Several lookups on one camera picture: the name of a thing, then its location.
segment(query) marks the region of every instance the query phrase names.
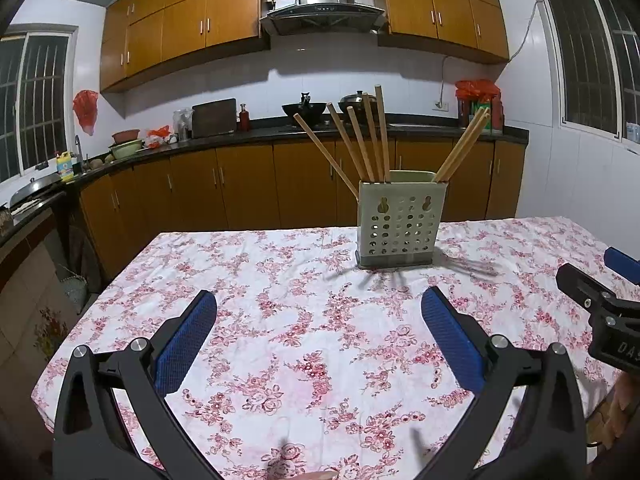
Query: metal bolt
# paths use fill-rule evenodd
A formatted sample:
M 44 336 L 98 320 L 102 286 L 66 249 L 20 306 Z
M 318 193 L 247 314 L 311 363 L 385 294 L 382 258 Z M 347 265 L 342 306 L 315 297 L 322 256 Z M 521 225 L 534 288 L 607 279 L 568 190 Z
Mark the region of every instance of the metal bolt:
M 86 354 L 86 346 L 76 346 L 76 348 L 74 349 L 74 357 L 84 357 L 84 354 Z
M 146 348 L 146 339 L 143 337 L 139 337 L 138 339 L 134 339 L 131 342 L 131 349 L 134 352 L 143 351 Z
M 554 351 L 554 354 L 566 354 L 566 348 L 562 345 L 562 343 L 551 343 L 551 349 Z
M 503 335 L 494 335 L 491 338 L 491 344 L 496 348 L 507 348 L 507 346 L 509 346 L 509 340 Z

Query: blue gripper pad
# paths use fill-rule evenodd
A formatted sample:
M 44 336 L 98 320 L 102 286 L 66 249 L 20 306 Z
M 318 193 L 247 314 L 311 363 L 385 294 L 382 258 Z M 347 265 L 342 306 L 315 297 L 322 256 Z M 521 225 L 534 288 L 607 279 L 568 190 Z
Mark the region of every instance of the blue gripper pad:
M 634 285 L 640 285 L 640 262 L 610 247 L 604 251 L 604 264 Z
M 477 396 L 484 387 L 482 356 L 454 317 L 453 307 L 445 304 L 432 288 L 422 295 L 420 307 L 422 318 L 458 384 Z
M 191 364 L 216 322 L 216 298 L 210 292 L 200 293 L 191 313 L 182 321 L 172 338 L 156 358 L 154 388 L 162 397 L 180 388 Z

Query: cloth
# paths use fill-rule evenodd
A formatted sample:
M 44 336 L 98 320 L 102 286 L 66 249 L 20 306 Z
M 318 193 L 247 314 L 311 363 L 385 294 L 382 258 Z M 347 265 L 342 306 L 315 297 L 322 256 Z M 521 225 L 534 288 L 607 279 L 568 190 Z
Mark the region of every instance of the cloth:
M 218 319 L 178 392 L 166 402 L 229 479 L 289 478 L 328 468 L 340 478 L 411 479 L 472 400 L 456 384 L 420 315 L 440 287 L 488 334 L 516 346 L 568 349 L 585 412 L 616 371 L 591 359 L 588 314 L 556 288 L 571 262 L 620 298 L 635 288 L 606 269 L 606 246 L 565 218 L 441 224 L 434 264 L 356 267 L 355 228 L 161 234 L 100 295 L 33 391 L 52 427 L 73 348 L 124 348 L 151 337 L 201 289 Z M 482 462 L 498 456 L 522 400 L 514 391 Z M 159 465 L 123 392 L 141 456 Z

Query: stainless steel range hood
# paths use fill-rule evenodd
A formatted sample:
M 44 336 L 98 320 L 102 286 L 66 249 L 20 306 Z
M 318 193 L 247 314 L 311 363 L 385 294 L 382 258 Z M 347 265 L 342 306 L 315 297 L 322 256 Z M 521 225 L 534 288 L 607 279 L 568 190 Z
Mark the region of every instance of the stainless steel range hood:
M 270 12 L 260 20 L 269 34 L 304 32 L 377 32 L 386 23 L 385 11 L 347 0 L 300 0 Z

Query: table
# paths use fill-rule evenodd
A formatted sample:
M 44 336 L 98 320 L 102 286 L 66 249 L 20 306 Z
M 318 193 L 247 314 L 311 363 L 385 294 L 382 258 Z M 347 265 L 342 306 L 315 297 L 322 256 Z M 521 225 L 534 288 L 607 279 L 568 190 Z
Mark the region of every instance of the table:
M 159 235 L 41 376 L 32 398 L 47 427 L 75 346 L 113 351 L 151 337 L 201 289 L 215 293 L 218 319 L 166 402 L 225 478 L 327 468 L 345 479 L 413 478 L 472 400 L 420 315 L 431 285 L 516 346 L 562 342 L 585 412 L 612 387 L 617 373 L 588 356 L 588 314 L 557 290 L 556 270 L 571 262 L 620 298 L 640 294 L 604 267 L 607 247 L 570 220 L 441 224 L 434 265 L 393 272 L 359 270 L 355 248 L 355 228 Z M 482 462 L 498 455 L 522 394 L 514 391 Z M 128 399 L 116 398 L 142 457 L 159 466 Z

